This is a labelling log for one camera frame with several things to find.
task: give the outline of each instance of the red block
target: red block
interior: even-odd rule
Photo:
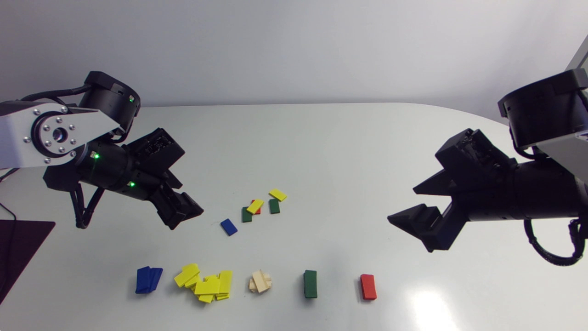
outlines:
[[[362,277],[362,294],[364,300],[376,300],[376,283],[372,274],[363,274]]]
[[[260,208],[260,209],[258,209],[258,210],[255,212],[255,214],[253,214],[253,215],[259,215],[259,214],[261,214],[261,208]]]

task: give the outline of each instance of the stack of blue blocks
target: stack of blue blocks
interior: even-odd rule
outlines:
[[[162,272],[162,268],[150,268],[149,266],[137,269],[137,289],[135,293],[147,294],[155,291]]]

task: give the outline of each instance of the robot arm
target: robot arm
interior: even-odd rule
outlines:
[[[35,102],[85,93],[80,107]],[[0,103],[0,168],[49,166],[47,186],[72,198],[76,226],[85,229],[105,190],[148,200],[163,222],[175,229],[203,209],[186,193],[174,192],[182,183],[169,171],[184,150],[165,130],[119,146],[141,107],[139,95],[124,83],[92,71],[84,85],[48,91],[22,100]],[[86,207],[79,182],[97,186]]]
[[[529,240],[551,263],[578,261],[588,237],[588,87],[584,69],[532,83],[505,96],[514,149],[532,161],[508,158],[479,130],[445,142],[435,157],[443,170],[413,190],[451,196],[443,214],[424,204],[388,216],[427,250],[448,250],[467,221],[525,220]],[[532,148],[533,154],[524,150]],[[555,256],[536,241],[531,219],[578,217],[570,224],[572,257]]]

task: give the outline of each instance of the white table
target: white table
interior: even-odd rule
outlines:
[[[1,201],[57,226],[0,306],[0,330],[586,329],[588,262],[548,264],[522,221],[468,223],[432,254],[387,222],[418,203],[446,207],[449,198],[412,187],[441,169],[434,153],[465,128],[513,155],[504,125],[417,104],[144,108],[128,141],[156,127],[186,150],[172,170],[205,213],[170,231],[150,203],[107,192],[79,230],[44,169],[16,173]],[[241,223],[241,207],[273,188],[288,195],[282,212],[264,205]],[[226,218],[239,229],[232,237],[219,226]],[[567,255],[566,224],[537,221],[536,234]],[[173,276],[193,262],[202,275],[233,270],[231,298],[204,305],[177,288]],[[147,265],[163,267],[159,287],[135,294]],[[246,288],[257,269],[273,278],[262,295]],[[304,299],[305,269],[318,271],[318,299]],[[375,275],[374,302],[360,299],[362,273]]]

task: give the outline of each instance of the blue block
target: blue block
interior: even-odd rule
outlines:
[[[135,293],[149,293],[151,288],[151,273],[149,267],[137,269],[137,289]]]
[[[151,268],[151,285],[149,286],[149,292],[155,291],[157,289],[157,284],[159,283],[159,279],[161,278],[161,273],[163,272],[162,268]]]
[[[237,232],[237,228],[235,227],[233,222],[230,221],[230,219],[226,219],[226,220],[222,221],[220,223],[220,226],[222,226],[222,228],[225,230],[225,232],[228,236],[232,236],[233,234],[235,234]]]

